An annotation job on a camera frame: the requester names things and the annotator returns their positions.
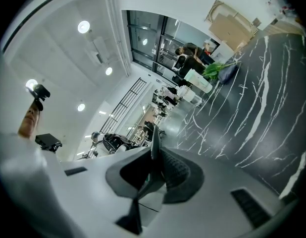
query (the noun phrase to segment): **railing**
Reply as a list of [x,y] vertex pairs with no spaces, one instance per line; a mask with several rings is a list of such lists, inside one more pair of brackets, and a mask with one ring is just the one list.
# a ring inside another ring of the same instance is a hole
[[[104,125],[100,129],[101,134],[112,133],[115,129],[117,123],[124,117],[128,108],[135,102],[137,95],[142,91],[147,83],[139,78],[134,85],[129,89],[129,91],[124,95],[118,105],[114,108],[111,114],[109,114],[108,119],[105,121]],[[94,146],[91,145],[87,158],[95,158],[93,154],[95,150]]]

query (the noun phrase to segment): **white ceiling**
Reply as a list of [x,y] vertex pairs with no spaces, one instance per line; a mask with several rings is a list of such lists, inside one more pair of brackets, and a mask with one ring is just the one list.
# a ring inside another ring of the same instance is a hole
[[[82,20],[90,22],[93,39],[103,37],[107,64],[96,66],[86,54],[88,40],[77,31]],[[75,0],[54,11],[23,41],[10,65],[24,84],[33,78],[50,91],[36,134],[61,140],[61,160],[77,149],[90,119],[125,77],[104,0]],[[113,69],[110,76],[105,74],[108,67]],[[77,111],[80,103],[86,105],[82,112]]]

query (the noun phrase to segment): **green plant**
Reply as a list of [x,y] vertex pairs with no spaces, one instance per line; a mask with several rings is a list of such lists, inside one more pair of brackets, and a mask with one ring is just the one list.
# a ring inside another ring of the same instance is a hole
[[237,64],[239,62],[240,61],[229,63],[229,64],[221,64],[219,62],[214,62],[206,68],[206,70],[203,72],[203,76],[210,78],[212,80],[217,80],[218,74],[223,68],[228,67],[233,64]]

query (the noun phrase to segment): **white vein pattern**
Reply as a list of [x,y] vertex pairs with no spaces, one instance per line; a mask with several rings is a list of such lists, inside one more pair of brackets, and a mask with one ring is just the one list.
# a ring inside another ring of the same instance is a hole
[[254,91],[255,91],[256,96],[260,98],[260,102],[262,103],[262,98],[261,98],[261,96],[260,96],[260,95],[257,93],[257,91],[256,91],[256,89],[255,89],[255,85],[254,85],[254,82],[253,82],[253,81],[252,81],[252,85],[253,85],[253,88],[254,88]]
[[285,160],[287,159],[287,157],[292,156],[292,155],[295,155],[295,154],[294,154],[294,153],[291,153],[291,154],[289,154],[289,155],[286,155],[284,158],[272,157],[272,159],[273,159],[274,161],[285,161]]
[[188,150],[186,150],[186,152],[190,151],[194,145],[196,145],[196,142]]
[[233,61],[238,62],[241,59],[241,57],[243,57],[243,55],[244,53],[239,58],[233,58]]
[[176,148],[178,149],[178,147],[180,147],[180,145],[181,145],[182,143],[183,143],[183,142],[180,142],[180,143],[177,142]]
[[287,164],[285,166],[285,168],[283,168],[280,172],[272,175],[271,177],[275,177],[275,176],[278,176],[279,174],[283,173],[298,157],[296,156],[289,164]]
[[293,174],[288,180],[288,183],[286,184],[285,188],[278,197],[279,199],[282,199],[283,197],[287,196],[292,191],[292,188],[295,182],[297,181],[298,177],[300,176],[301,171],[304,169],[305,165],[306,165],[306,151],[303,152],[296,173]]
[[208,147],[203,153],[207,152],[210,149],[210,147]]
[[223,105],[225,104],[225,102],[226,102],[226,100],[227,100],[227,98],[228,98],[228,96],[229,96],[229,94],[230,94],[230,92],[231,92],[231,89],[232,89],[232,87],[233,87],[233,85],[234,85],[234,82],[236,81],[236,78],[237,78],[237,76],[238,76],[239,70],[240,70],[240,66],[239,66],[239,68],[238,68],[238,70],[237,70],[237,73],[236,73],[234,79],[233,79],[232,85],[231,85],[231,87],[230,87],[230,89],[229,89],[229,92],[228,92],[226,98],[224,99],[224,101],[223,101],[222,105],[220,106],[220,108],[218,109],[217,113],[214,115],[214,117],[210,120],[210,122],[206,125],[205,128],[208,128],[208,126],[209,126],[209,125],[211,124],[211,122],[216,118],[216,116],[219,114],[221,108],[222,108]]
[[239,132],[246,126],[246,124],[247,124],[247,123],[245,123],[245,124],[242,126],[242,128],[239,130]]
[[264,180],[264,178],[262,177],[262,176],[260,176],[260,175],[258,175],[262,180],[263,180],[263,182],[265,182],[271,189],[273,189],[274,191],[275,191],[275,193],[276,194],[280,194],[280,193],[278,193],[278,191],[276,190],[276,189],[274,189],[273,188],[273,186],[272,185],[270,185],[266,180]]
[[185,140],[187,140],[187,134],[186,134],[186,130],[184,130],[184,133],[185,133],[185,135],[184,135],[184,137],[185,137]]
[[202,147],[203,147],[203,143],[204,142],[206,142],[206,136],[207,136],[207,133],[208,133],[208,129],[209,128],[207,128],[207,131],[206,131],[206,133],[203,135],[203,131],[200,133],[200,135],[202,136],[202,141],[201,141],[201,146],[200,146],[200,148],[199,148],[199,150],[198,150],[198,155],[201,155],[201,150],[202,150]]
[[242,166],[242,167],[240,167],[240,168],[245,168],[245,167],[247,167],[247,166],[253,164],[254,162],[256,162],[256,161],[258,161],[258,160],[260,160],[260,159],[262,159],[262,158],[263,158],[263,156],[257,158],[256,160],[254,160],[254,161],[250,162],[249,164],[246,164],[246,165],[244,165],[244,166]]
[[185,117],[184,117],[184,119],[183,119],[183,122],[184,122],[185,124],[187,124],[187,122],[186,122],[186,120],[185,120],[185,118],[187,117],[187,115],[188,115],[188,113],[185,115]]
[[[258,112],[255,121],[253,123],[253,126],[251,128],[251,131],[249,132],[247,138],[245,139],[245,141],[242,143],[241,147],[239,148],[239,150],[235,153],[237,154],[243,147],[244,145],[253,137],[254,133],[256,132],[260,121],[261,121],[261,116],[264,113],[264,109],[266,107],[266,100],[267,100],[267,93],[268,93],[268,88],[269,88],[269,84],[268,84],[268,79],[267,79],[267,73],[268,73],[268,68],[269,68],[270,62],[267,64],[266,66],[266,73],[264,73],[264,90],[263,90],[263,95],[262,95],[262,105],[261,105],[261,109]],[[260,139],[256,142],[255,147],[252,149],[251,153],[241,162],[237,163],[235,166],[238,166],[240,164],[242,164],[244,161],[247,161],[253,154],[253,152],[255,151],[255,149],[257,148],[258,144],[260,143]]]
[[[267,93],[268,93],[268,89],[269,89],[269,83],[268,83],[268,69],[270,67],[270,62],[267,63],[266,67],[265,67],[265,70],[264,70],[264,79],[263,79],[263,82],[264,82],[264,89],[263,89],[263,94],[262,94],[262,104],[261,104],[261,108],[253,122],[253,126],[248,134],[248,136],[246,137],[245,141],[242,143],[241,147],[239,148],[239,150],[235,153],[237,154],[243,147],[244,145],[253,137],[254,133],[256,132],[260,122],[261,122],[261,117],[264,113],[264,110],[265,110],[265,107],[266,107],[266,101],[267,101]],[[245,160],[247,160],[249,157],[251,156],[251,154],[246,158],[244,159],[242,162],[244,162]]]
[[195,130],[193,130],[188,136],[187,139],[194,133]]
[[256,48],[256,46],[257,46],[257,43],[258,43],[258,40],[259,40],[259,39],[256,40],[256,44],[255,44],[254,48],[251,50],[251,53],[250,53],[249,57],[251,57],[252,51],[255,50],[255,48]]
[[239,125],[239,127],[238,127],[236,133],[234,134],[234,136],[238,135],[238,133],[241,131],[240,128],[241,128],[241,127],[243,126],[243,124],[247,121],[247,119],[248,119],[250,113],[252,112],[252,110],[253,110],[253,108],[254,108],[254,106],[255,106],[257,97],[258,97],[258,95],[259,95],[259,93],[260,93],[260,90],[261,90],[261,87],[262,87],[262,85],[263,85],[262,79],[263,79],[263,72],[265,71],[265,69],[264,69],[264,64],[265,64],[265,57],[266,57],[266,52],[267,52],[267,39],[266,39],[266,38],[268,39],[268,37],[266,36],[266,37],[264,38],[264,39],[265,39],[264,62],[263,62],[263,66],[262,66],[261,78],[259,79],[259,87],[258,87],[258,90],[257,90],[257,93],[258,93],[258,94],[255,96],[255,99],[254,99],[254,101],[253,101],[252,106],[250,107],[249,112],[247,113],[247,115],[246,115],[246,117],[244,118],[244,120],[240,123],[240,125]]
[[[281,98],[281,100],[280,100],[278,109],[277,109],[275,115],[274,115],[274,116],[270,119],[270,121],[267,123],[267,126],[265,127],[265,129],[264,129],[264,131],[263,131],[263,133],[262,133],[260,139],[257,141],[255,147],[252,149],[252,151],[251,151],[251,153],[248,155],[248,157],[246,157],[243,161],[237,163],[235,166],[240,165],[241,163],[243,163],[244,161],[246,161],[246,160],[253,154],[253,152],[254,152],[255,149],[257,148],[258,144],[259,144],[260,142],[262,142],[263,139],[265,138],[265,136],[266,136],[268,130],[270,129],[270,127],[271,127],[271,125],[273,124],[273,122],[274,122],[274,120],[276,119],[276,117],[278,116],[280,110],[283,108],[284,102],[285,102],[286,97],[287,97],[287,95],[285,95],[285,91],[286,91],[286,85],[287,85],[288,68],[289,68],[290,59],[291,59],[291,57],[290,57],[290,50],[291,50],[291,47],[287,47],[287,46],[286,46],[286,49],[287,49],[287,51],[288,51],[288,58],[289,58],[289,59],[288,59],[288,66],[287,66],[287,68],[286,68],[286,78],[285,78],[285,84],[284,84],[284,88],[283,88],[283,95],[282,95],[282,98]],[[274,107],[273,107],[273,110],[272,110],[272,112],[271,112],[271,116],[272,116],[272,114],[273,114],[273,112],[274,112],[275,104],[276,104],[277,99],[278,99],[278,97],[279,97],[279,93],[280,93],[280,90],[281,90],[281,88],[282,88],[282,85],[283,85],[283,73],[282,73],[282,76],[281,76],[281,87],[279,88],[279,92],[278,92],[278,94],[277,94],[276,101],[274,102]],[[261,159],[261,158],[257,158],[256,160],[252,161],[251,163],[249,163],[249,164],[247,164],[247,165],[245,165],[245,166],[243,166],[243,167],[249,166],[249,165],[253,164],[254,162],[258,161],[259,159]]]
[[212,100],[211,107],[210,107],[210,110],[209,110],[209,115],[210,115],[210,112],[211,112],[211,109],[212,109],[212,104],[214,103],[215,99],[217,98],[217,95],[220,92],[221,88],[222,88],[222,85],[218,88],[218,90],[216,92],[216,95],[214,96],[214,98]]
[[189,120],[188,120],[188,122],[185,124],[185,126],[182,128],[182,130],[177,134],[177,136],[179,136],[179,135],[183,132],[183,130],[186,128],[186,126],[191,122],[191,120],[192,120],[192,118],[193,118],[193,115],[194,115],[194,113],[195,113],[195,109],[196,109],[196,107],[194,107],[194,110],[193,110],[193,112],[192,112],[191,117],[189,118]]
[[280,95],[280,92],[282,90],[282,87],[283,87],[283,68],[284,68],[284,48],[283,48],[283,60],[282,60],[282,67],[281,67],[281,86],[280,88],[278,89],[278,93],[277,93],[277,96],[276,96],[276,100],[274,102],[274,106],[273,106],[273,109],[272,109],[272,112],[271,112],[271,119],[268,121],[267,123],[267,127],[265,128],[264,132],[263,132],[263,136],[261,137],[260,139],[260,142],[262,142],[267,134],[267,132],[269,131],[269,129],[271,128],[272,124],[274,123],[274,120],[277,118],[279,112],[282,110],[283,106],[284,106],[284,103],[285,103],[285,100],[287,98],[287,94],[285,95],[285,92],[286,92],[286,86],[287,86],[287,75],[288,75],[288,69],[289,69],[289,65],[290,65],[290,62],[291,62],[291,54],[290,54],[290,50],[287,48],[287,52],[288,52],[288,61],[287,61],[287,67],[286,67],[286,73],[285,73],[285,84],[284,84],[284,88],[283,88],[283,94],[282,94],[282,97],[280,99],[280,102],[278,104],[278,108],[277,108],[277,111],[276,113],[273,115],[273,112],[274,112],[274,109],[276,107],[276,103],[278,101],[278,98],[279,98],[279,95]]
[[305,108],[305,105],[306,105],[306,100],[304,101],[304,104],[302,105],[302,109],[301,109],[301,112],[297,115],[296,119],[295,119],[295,122],[290,130],[290,132],[288,132],[288,134],[286,135],[286,137],[284,138],[283,142],[275,149],[273,150],[272,152],[270,152],[267,156],[269,157],[271,154],[275,153],[278,149],[280,149],[284,144],[285,144],[285,141],[287,140],[287,138],[292,134],[292,132],[294,131],[294,128],[295,126],[297,125],[297,122],[299,120],[299,118],[301,117],[301,115],[303,114],[304,112],[304,108]]
[[210,98],[212,97],[213,93],[216,91],[218,85],[219,85],[219,80],[218,80],[216,86],[214,87],[214,90],[212,91],[212,93],[211,93],[211,95],[209,96],[209,98],[205,101],[205,103],[203,104],[202,108],[197,112],[197,115],[203,110],[203,108],[204,108],[205,105],[207,104],[208,100],[210,100]]
[[236,108],[235,112],[232,114],[231,118],[229,119],[229,121],[228,121],[228,123],[227,123],[225,129],[223,130],[225,133],[219,138],[219,140],[218,140],[218,142],[216,143],[216,145],[217,145],[217,144],[220,142],[220,140],[228,133],[229,129],[231,128],[231,126],[232,126],[232,124],[233,124],[233,122],[234,122],[234,120],[235,120],[235,118],[236,118],[236,116],[237,116],[237,114],[238,114],[238,112],[239,112],[239,104],[240,104],[240,102],[242,101],[242,98],[243,98],[243,96],[244,96],[244,91],[245,91],[245,89],[247,89],[247,87],[245,87],[245,85],[246,85],[246,81],[247,81],[248,72],[249,72],[249,67],[247,68],[247,73],[246,73],[246,76],[245,76],[245,78],[244,78],[244,83],[243,83],[243,87],[242,87],[242,93],[241,93],[241,97],[240,97],[240,99],[239,99],[239,101],[238,101],[237,108]]
[[194,123],[195,123],[195,125],[196,125],[197,128],[203,129],[203,128],[201,128],[200,126],[198,126],[198,124],[196,123],[196,120],[195,120],[195,116],[194,116],[194,115],[193,115],[193,121],[194,121]]
[[221,156],[226,156],[226,158],[229,159],[228,156],[227,156],[226,154],[222,154],[222,153],[223,153],[224,149],[226,148],[227,144],[229,144],[229,142],[231,141],[231,139],[232,139],[232,138],[230,138],[230,140],[221,148],[220,153],[216,156],[215,159],[217,159],[217,158],[219,158],[219,157],[221,157]]
[[194,125],[190,126],[188,129],[190,129],[191,127],[193,127]]

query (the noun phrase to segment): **cardboard box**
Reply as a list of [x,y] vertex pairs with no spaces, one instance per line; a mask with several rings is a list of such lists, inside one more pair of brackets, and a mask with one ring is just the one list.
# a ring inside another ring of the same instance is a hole
[[233,51],[245,46],[250,41],[249,35],[245,33],[247,30],[240,22],[236,21],[236,19],[219,13],[209,27],[209,30],[219,39],[225,41]]

